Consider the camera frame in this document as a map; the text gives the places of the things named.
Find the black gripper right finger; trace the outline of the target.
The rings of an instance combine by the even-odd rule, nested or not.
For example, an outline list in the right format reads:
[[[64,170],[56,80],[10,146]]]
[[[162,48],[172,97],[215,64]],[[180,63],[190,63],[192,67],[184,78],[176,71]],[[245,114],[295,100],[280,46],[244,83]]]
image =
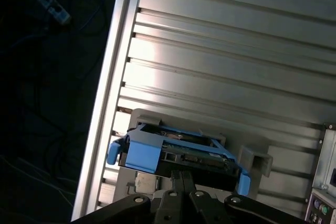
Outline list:
[[[306,223],[303,219],[260,203],[254,199],[232,194],[224,202],[197,190],[192,174],[182,172],[184,190],[201,223]]]

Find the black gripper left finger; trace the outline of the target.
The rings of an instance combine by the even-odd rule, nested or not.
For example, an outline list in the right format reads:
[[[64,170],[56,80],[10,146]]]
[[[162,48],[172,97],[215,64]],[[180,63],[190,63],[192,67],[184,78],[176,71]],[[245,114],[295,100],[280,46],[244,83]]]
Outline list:
[[[172,171],[172,189],[150,200],[134,194],[85,215],[72,223],[181,223],[184,184],[182,172]]]

